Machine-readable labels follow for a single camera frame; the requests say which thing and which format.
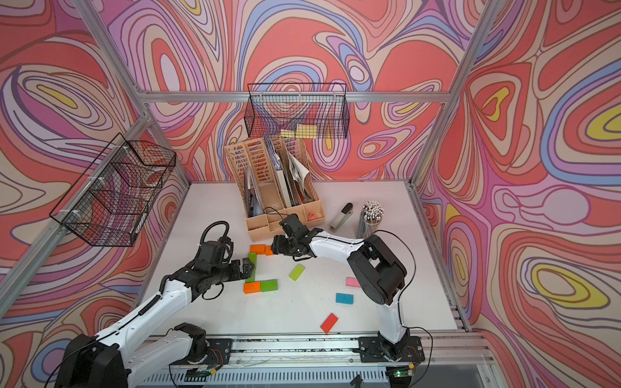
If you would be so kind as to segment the light green block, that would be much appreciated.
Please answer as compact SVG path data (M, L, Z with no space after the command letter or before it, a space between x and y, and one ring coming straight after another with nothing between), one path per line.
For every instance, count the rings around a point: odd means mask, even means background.
M291 279L292 281L297 281L300 276L302 276L304 271L305 267L301 264L297 264L294 269L289 273L289 279Z

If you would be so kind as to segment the red block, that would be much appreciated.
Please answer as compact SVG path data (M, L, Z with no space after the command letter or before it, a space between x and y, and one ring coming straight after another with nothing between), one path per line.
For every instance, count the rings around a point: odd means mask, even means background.
M328 318L323 321L320 328L325 334L328 334L330 333L331 329L334 328L337 322L338 318L336 317L336 315L331 313L330 315L328 315Z

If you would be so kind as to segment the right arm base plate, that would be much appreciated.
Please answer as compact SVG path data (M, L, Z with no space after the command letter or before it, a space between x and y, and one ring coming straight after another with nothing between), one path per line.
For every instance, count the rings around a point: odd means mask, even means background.
M419 336L408 333L396 344L380 335L358 338L358 348L354 352L360 355L362 363L406 362L419 365L426 360Z

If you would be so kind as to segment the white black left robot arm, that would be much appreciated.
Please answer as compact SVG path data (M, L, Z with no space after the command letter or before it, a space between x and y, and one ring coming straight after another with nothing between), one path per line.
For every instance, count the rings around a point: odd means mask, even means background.
M148 301L93 336L79 335L66 347L53 380L56 387L136 387L162 368L178 361L201 364L223 355L210 347L204 329L181 323L152 344L145 340L212 286L246 281L255 264L235 260L229 242L204 242L193 260L166 275Z

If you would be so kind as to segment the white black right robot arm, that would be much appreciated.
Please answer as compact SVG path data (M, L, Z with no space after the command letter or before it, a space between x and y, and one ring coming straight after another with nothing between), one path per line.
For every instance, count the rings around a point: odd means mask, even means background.
M346 239L320 228L310 230L296 214L282 219L279 226L283 233L273 238L273 253L295 260L328 258L346 263L362 291L377 305L380 338L389 344L404 339L407 329L398 299L405 288L407 269L380 237Z

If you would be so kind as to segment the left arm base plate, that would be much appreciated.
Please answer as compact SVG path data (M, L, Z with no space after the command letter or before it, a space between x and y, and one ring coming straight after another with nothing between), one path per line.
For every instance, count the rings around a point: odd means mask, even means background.
M227 365L231 359L233 339L207 338L192 342L184 362L191 365Z

